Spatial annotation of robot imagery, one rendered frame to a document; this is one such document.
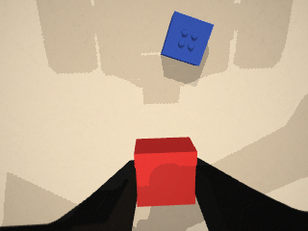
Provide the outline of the red block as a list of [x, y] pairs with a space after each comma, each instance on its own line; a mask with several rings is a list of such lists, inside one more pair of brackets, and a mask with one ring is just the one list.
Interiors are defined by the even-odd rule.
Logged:
[[137, 206], [195, 204], [197, 150], [190, 137], [136, 139]]

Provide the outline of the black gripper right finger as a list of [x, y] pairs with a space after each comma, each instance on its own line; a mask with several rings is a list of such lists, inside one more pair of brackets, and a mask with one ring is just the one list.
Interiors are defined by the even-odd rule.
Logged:
[[195, 196], [209, 231], [308, 231], [308, 211], [258, 192], [199, 158]]

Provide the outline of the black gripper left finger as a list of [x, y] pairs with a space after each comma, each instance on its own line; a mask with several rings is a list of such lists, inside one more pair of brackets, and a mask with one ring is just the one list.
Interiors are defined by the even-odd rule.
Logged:
[[61, 218], [45, 224], [0, 226], [0, 231], [132, 231], [137, 204], [135, 161]]

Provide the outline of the blue toy brick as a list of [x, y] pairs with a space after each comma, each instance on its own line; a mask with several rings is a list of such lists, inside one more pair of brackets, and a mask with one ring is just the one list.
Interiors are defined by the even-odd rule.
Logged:
[[174, 12], [161, 55], [192, 65], [200, 65], [214, 24]]

